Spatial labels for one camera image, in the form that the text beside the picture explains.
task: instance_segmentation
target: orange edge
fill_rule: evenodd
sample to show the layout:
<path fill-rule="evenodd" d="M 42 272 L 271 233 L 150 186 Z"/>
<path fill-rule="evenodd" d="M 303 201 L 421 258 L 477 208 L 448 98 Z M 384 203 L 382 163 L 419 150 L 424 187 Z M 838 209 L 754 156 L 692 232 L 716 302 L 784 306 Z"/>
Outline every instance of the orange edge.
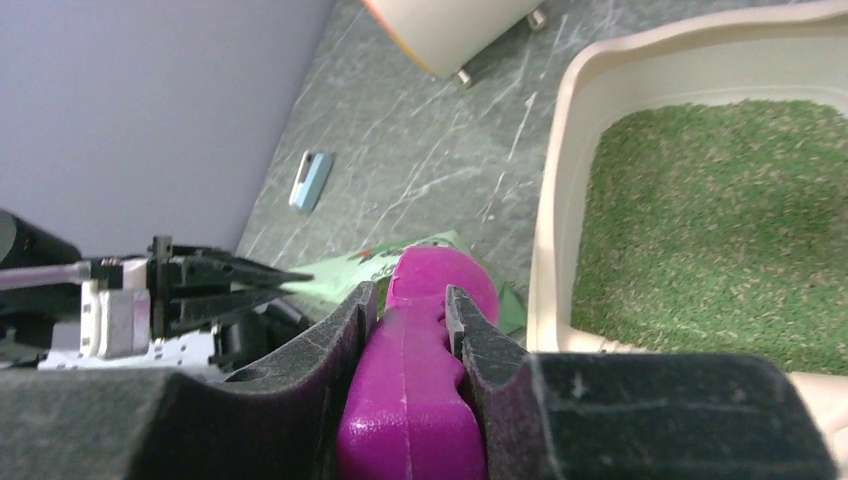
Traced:
<path fill-rule="evenodd" d="M 398 47 L 400 47 L 401 51 L 405 53 L 406 56 L 411 58 L 412 61 L 415 62 L 415 64 L 418 65 L 421 70 L 424 70 L 430 75 L 436 75 L 435 72 L 433 72 L 433 69 L 428 67 L 423 60 L 421 60 L 417 55 L 415 55 L 412 49 L 409 48 L 409 46 L 403 40 L 401 40 L 401 38 L 394 32 L 394 30 L 391 29 L 391 27 L 389 27 L 388 22 L 386 22 L 386 20 L 380 15 L 380 12 L 377 10 L 377 7 L 375 7 L 368 0 L 362 0 L 362 3 L 365 4 L 365 8 L 368 9 L 368 11 L 371 13 L 371 16 L 374 17 L 375 20 L 377 20 L 377 23 L 380 24 L 380 26 L 383 27 L 383 30 L 385 30 L 386 33 L 389 34 L 389 38 L 391 38 L 392 41 L 395 42 Z"/>

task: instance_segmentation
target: green mat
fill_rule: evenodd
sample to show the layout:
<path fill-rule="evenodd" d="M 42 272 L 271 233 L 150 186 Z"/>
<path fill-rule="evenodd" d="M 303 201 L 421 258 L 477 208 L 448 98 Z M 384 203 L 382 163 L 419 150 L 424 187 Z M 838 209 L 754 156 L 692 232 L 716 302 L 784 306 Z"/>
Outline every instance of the green mat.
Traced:
<path fill-rule="evenodd" d="M 848 374 L 848 120 L 811 102 L 641 111 L 602 136 L 572 324 Z"/>

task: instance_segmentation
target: marble countertop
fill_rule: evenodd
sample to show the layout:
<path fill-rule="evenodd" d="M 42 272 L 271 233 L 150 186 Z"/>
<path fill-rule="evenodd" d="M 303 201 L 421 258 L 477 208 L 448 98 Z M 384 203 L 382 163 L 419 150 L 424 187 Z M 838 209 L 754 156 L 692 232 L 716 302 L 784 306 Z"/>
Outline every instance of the marble countertop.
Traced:
<path fill-rule="evenodd" d="M 467 65 L 419 70 L 356 0 L 339 0 L 238 252 L 281 268 L 448 230 L 526 295 L 557 90 L 590 43 L 781 0 L 548 0 Z M 304 150 L 336 163 L 316 210 L 288 206 Z"/>

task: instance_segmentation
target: plastic bin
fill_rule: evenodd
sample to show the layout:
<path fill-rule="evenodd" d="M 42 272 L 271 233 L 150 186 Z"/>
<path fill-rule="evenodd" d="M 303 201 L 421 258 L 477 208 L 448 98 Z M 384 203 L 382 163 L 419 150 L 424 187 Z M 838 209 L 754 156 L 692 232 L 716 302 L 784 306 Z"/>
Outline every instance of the plastic bin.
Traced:
<path fill-rule="evenodd" d="M 559 90 L 539 201 L 530 350 L 633 351 L 570 327 L 586 190 L 601 133 L 639 110 L 745 99 L 812 100 L 848 114 L 848 0 L 698 17 L 595 43 L 574 59 Z M 830 382 L 848 399 L 848 379 L 791 378 L 835 456 L 848 465 L 848 400 L 819 402 L 813 393 Z"/>

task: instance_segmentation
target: gray wall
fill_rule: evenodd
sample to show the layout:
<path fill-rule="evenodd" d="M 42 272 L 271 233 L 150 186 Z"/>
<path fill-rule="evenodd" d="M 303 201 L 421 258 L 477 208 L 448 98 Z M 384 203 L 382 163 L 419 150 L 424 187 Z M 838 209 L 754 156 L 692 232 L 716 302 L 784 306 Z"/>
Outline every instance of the gray wall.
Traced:
<path fill-rule="evenodd" d="M 334 0 L 0 0 L 0 208 L 235 248 Z"/>

